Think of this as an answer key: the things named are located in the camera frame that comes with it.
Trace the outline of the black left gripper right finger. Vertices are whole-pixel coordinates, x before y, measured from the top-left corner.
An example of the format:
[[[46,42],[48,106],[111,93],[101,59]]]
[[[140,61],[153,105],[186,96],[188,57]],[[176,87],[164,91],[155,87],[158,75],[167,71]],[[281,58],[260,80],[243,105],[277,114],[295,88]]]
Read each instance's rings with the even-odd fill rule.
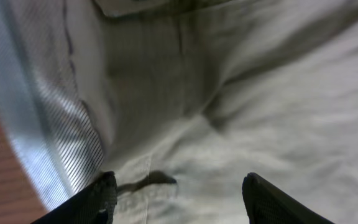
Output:
[[[244,177],[242,197],[250,224],[333,224],[254,172]]]

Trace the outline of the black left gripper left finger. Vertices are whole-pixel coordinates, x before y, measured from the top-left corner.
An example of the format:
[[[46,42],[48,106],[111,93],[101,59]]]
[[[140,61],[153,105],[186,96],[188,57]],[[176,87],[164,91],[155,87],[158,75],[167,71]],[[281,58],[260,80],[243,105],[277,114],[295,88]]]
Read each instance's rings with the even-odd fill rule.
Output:
[[[109,224],[117,204],[117,183],[113,172],[105,172],[33,224]]]

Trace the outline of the khaki green shorts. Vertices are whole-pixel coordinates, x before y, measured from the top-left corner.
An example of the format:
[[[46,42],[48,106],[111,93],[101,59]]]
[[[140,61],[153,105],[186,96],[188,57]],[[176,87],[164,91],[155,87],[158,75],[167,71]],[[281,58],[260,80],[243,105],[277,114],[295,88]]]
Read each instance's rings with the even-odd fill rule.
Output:
[[[255,172],[358,223],[358,1],[0,1],[0,121],[47,210],[247,223]]]

